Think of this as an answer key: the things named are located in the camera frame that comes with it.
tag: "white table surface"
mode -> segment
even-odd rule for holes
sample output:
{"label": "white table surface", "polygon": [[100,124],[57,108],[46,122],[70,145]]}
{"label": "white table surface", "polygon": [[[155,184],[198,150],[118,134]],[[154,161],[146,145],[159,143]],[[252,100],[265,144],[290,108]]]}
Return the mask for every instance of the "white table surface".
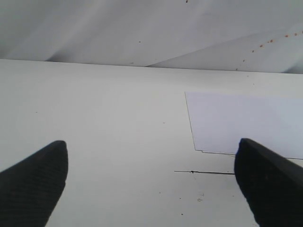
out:
{"label": "white table surface", "polygon": [[256,226],[233,175],[174,172],[233,171],[233,156],[194,150],[184,92],[303,97],[302,84],[295,74],[0,60],[0,170],[67,142],[48,227]]}

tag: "white paper sheet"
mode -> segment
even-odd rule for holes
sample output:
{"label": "white paper sheet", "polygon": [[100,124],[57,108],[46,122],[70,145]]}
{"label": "white paper sheet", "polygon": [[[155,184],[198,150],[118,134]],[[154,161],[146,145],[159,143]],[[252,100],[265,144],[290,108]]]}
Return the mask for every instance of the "white paper sheet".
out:
{"label": "white paper sheet", "polygon": [[196,150],[235,154],[250,138],[303,159],[303,100],[186,92]]}

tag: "white fabric backdrop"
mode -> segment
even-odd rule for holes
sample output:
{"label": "white fabric backdrop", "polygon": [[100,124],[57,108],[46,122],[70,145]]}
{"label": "white fabric backdrop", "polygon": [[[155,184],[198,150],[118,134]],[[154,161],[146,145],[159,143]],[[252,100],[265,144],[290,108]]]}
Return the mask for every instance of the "white fabric backdrop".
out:
{"label": "white fabric backdrop", "polygon": [[2,0],[0,58],[303,72],[301,0]]}

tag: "black line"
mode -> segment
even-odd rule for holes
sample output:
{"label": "black line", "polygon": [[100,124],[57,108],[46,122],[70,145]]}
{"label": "black line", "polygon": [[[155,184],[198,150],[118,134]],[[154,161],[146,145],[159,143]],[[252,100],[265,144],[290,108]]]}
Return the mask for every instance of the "black line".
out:
{"label": "black line", "polygon": [[218,174],[218,175],[235,175],[234,173],[219,173],[219,172],[199,172],[199,171],[174,171],[178,173],[198,173],[198,174]]}

